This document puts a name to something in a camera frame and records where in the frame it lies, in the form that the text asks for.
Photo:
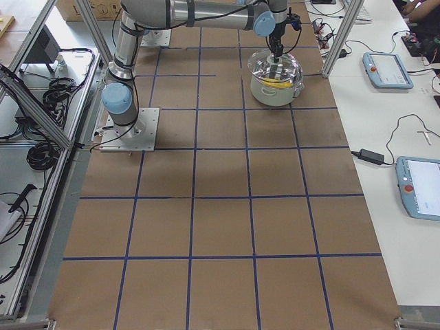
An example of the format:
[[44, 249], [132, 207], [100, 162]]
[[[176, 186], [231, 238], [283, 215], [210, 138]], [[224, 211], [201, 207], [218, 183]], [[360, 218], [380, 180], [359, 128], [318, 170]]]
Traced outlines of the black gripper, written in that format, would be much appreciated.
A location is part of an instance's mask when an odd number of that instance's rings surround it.
[[282, 37], [285, 34], [285, 27], [286, 27], [286, 21], [277, 23], [275, 25], [274, 30], [269, 35], [269, 39], [267, 42], [267, 46], [269, 48], [274, 48], [273, 55], [274, 55], [274, 62], [278, 63], [279, 58], [283, 55], [283, 44], [282, 44]]

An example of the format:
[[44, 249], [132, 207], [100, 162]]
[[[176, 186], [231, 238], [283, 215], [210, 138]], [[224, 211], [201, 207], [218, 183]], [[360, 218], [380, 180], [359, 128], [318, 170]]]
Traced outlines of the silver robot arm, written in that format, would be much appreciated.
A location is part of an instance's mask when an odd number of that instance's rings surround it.
[[135, 105], [135, 65], [143, 44], [163, 47], [161, 39], [180, 27], [252, 31], [267, 39], [270, 54], [278, 60], [285, 28], [292, 21], [287, 1], [121, 1], [120, 14], [101, 100], [121, 135], [144, 127]]

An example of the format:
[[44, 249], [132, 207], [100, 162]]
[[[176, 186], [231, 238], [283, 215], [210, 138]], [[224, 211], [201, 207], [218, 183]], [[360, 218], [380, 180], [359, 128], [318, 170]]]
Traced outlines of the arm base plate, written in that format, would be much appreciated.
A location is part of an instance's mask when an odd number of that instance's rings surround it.
[[115, 126], [108, 115], [106, 125], [112, 128], [103, 131], [98, 149], [103, 152], [154, 151], [159, 116], [160, 108], [141, 108], [135, 126], [121, 137], [129, 126]]
[[142, 37], [140, 47], [168, 47], [171, 41], [171, 30], [147, 30]]

